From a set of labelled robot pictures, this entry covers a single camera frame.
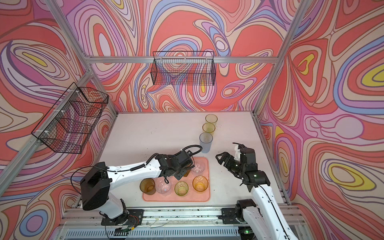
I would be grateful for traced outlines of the green glass tumbler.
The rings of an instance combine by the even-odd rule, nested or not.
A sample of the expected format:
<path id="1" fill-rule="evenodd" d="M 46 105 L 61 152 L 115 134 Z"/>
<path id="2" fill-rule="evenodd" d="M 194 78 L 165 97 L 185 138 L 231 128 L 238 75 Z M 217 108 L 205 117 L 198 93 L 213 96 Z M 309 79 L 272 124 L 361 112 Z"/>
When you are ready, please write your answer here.
<path id="1" fill-rule="evenodd" d="M 185 196 L 189 191 L 189 185 L 184 181 L 179 181 L 175 185 L 176 195 L 182 197 Z"/>

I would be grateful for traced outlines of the clear glass small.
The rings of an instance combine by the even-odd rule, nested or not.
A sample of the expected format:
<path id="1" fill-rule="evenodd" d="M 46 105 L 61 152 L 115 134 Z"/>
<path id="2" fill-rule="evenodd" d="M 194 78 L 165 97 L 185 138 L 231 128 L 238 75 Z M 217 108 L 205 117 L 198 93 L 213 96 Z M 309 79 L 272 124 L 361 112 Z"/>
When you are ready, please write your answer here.
<path id="1" fill-rule="evenodd" d="M 204 173 L 206 169 L 206 164 L 205 163 L 195 163 L 195 166 L 192 168 L 191 172 L 195 175 L 195 176 L 200 176 Z"/>

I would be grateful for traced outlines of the clear glass tumbler front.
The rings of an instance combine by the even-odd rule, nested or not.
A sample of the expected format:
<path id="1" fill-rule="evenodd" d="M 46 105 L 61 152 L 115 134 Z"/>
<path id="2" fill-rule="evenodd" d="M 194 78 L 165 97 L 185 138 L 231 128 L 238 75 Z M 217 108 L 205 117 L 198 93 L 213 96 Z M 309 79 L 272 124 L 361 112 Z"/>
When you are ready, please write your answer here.
<path id="1" fill-rule="evenodd" d="M 167 195 L 171 193 L 172 184 L 171 182 L 166 182 L 164 178 L 155 179 L 156 191 L 161 195 Z"/>

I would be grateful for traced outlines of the pink plastic tray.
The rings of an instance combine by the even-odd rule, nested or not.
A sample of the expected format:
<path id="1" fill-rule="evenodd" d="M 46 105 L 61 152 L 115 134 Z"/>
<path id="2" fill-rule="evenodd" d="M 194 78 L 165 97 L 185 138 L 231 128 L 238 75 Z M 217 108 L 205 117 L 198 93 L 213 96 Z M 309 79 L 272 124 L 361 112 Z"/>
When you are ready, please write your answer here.
<path id="1" fill-rule="evenodd" d="M 159 193 L 153 194 L 153 195 L 146 195 L 142 193 L 142 198 L 146 202 L 207 202 L 211 198 L 210 193 L 210 173 L 209 173 L 209 161 L 207 158 L 204 157 L 197 157 L 195 158 L 195 163 L 205 163 L 206 169 L 204 173 L 200 176 L 204 176 L 209 181 L 209 186 L 204 192 L 197 192 L 193 188 L 193 179 L 196 177 L 192 172 L 185 178 L 183 177 L 180 180 L 177 180 L 175 177 L 169 178 L 169 182 L 172 184 L 172 190 L 170 194 L 167 195 L 161 195 Z M 179 181 L 184 181 L 189 185 L 189 191 L 185 196 L 178 196 L 175 193 L 175 185 Z"/>

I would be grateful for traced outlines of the blue textured tall glass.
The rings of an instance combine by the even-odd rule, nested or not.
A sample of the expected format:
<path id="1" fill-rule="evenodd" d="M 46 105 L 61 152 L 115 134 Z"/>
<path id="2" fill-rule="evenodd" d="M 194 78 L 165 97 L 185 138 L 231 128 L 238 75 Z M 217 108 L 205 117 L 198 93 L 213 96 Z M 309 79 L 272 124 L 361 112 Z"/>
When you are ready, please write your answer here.
<path id="1" fill-rule="evenodd" d="M 201 133 L 199 136 L 200 145 L 202 146 L 202 153 L 206 154 L 210 151 L 212 142 L 213 142 L 213 136 L 210 133 Z"/>

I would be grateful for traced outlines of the dark olive dotted glass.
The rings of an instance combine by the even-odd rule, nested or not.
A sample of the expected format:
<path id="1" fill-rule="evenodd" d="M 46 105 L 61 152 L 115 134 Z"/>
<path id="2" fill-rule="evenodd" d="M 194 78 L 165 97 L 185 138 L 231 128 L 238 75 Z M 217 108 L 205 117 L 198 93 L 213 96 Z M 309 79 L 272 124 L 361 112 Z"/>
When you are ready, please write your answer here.
<path id="1" fill-rule="evenodd" d="M 147 178 L 141 181 L 140 190 L 146 195 L 153 195 L 156 193 L 156 183 L 154 179 Z"/>

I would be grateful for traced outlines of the yellow tall glass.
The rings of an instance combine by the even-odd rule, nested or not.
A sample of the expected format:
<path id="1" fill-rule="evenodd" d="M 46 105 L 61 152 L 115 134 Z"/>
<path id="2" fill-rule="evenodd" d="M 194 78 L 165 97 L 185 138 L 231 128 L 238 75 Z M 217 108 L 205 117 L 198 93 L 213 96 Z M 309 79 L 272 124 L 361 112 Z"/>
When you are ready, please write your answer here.
<path id="1" fill-rule="evenodd" d="M 216 126 L 212 123 L 204 123 L 202 129 L 205 133 L 213 135 L 216 130 Z"/>

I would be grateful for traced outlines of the yellow-green tall glass back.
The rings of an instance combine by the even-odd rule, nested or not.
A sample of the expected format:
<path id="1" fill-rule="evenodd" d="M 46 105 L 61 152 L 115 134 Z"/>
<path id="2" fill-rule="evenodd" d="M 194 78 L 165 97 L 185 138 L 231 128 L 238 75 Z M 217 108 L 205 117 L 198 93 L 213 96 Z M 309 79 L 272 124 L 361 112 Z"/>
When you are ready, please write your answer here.
<path id="1" fill-rule="evenodd" d="M 211 123 L 213 125 L 216 125 L 218 122 L 218 117 L 215 114 L 208 114 L 208 115 L 206 115 L 205 120 L 207 123 Z"/>

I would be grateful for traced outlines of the amber glass tumbler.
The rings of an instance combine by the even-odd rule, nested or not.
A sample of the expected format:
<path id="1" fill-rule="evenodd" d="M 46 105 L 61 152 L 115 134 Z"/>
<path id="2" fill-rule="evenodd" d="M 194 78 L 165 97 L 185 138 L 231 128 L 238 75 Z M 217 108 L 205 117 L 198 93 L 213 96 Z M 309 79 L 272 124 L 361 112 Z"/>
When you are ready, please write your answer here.
<path id="1" fill-rule="evenodd" d="M 197 192 L 204 192 L 209 186 L 209 181 L 204 176 L 196 176 L 193 179 L 193 188 Z"/>

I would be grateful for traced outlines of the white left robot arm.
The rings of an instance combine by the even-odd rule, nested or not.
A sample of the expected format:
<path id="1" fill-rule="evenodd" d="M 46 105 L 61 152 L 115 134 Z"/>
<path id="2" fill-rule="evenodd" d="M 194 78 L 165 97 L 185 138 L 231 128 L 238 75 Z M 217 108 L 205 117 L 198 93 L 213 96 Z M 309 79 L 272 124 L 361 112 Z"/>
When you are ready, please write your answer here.
<path id="1" fill-rule="evenodd" d="M 149 160 L 125 166 L 106 166 L 97 163 L 80 181 L 82 209 L 98 210 L 107 218 L 114 220 L 127 216 L 128 211 L 123 200 L 116 198 L 111 190 L 122 185 L 163 177 L 181 179 L 187 168 L 193 166 L 195 153 L 182 149 L 174 155 L 153 154 Z"/>

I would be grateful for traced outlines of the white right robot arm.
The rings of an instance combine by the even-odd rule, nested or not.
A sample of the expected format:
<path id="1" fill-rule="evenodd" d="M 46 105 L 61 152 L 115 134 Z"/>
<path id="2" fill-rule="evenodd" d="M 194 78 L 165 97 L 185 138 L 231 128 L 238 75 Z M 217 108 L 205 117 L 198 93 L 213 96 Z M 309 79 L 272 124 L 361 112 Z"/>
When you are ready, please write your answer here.
<path id="1" fill-rule="evenodd" d="M 236 143 L 235 146 L 234 155 L 223 152 L 216 155 L 216 160 L 242 181 L 252 197 L 238 200 L 231 217 L 239 223 L 247 223 L 258 240 L 296 240 L 276 201 L 268 176 L 258 168 L 255 150 L 243 144 Z"/>

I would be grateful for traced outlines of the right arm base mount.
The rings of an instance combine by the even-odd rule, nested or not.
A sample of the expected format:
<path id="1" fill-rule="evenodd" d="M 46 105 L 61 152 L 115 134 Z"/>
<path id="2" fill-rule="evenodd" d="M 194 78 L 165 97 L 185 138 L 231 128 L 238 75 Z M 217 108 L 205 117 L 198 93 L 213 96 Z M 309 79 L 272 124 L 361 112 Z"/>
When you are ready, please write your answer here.
<path id="1" fill-rule="evenodd" d="M 252 199 L 238 200 L 233 208 L 222 208 L 221 215 L 218 216 L 223 224 L 242 224 L 246 221 L 243 217 L 243 210 L 247 207 L 256 207 L 256 203 Z"/>

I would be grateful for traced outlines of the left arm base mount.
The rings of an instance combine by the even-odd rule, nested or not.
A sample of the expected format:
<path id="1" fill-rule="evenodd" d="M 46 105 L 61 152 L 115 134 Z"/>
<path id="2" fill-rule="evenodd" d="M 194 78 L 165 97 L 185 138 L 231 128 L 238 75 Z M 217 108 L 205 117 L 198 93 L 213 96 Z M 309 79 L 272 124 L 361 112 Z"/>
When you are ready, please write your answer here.
<path id="1" fill-rule="evenodd" d="M 123 199 L 120 199 L 122 212 L 115 218 L 110 218 L 105 212 L 100 211 L 99 214 L 104 217 L 103 226 L 128 226 L 137 227 L 142 224 L 144 209 L 127 209 Z"/>

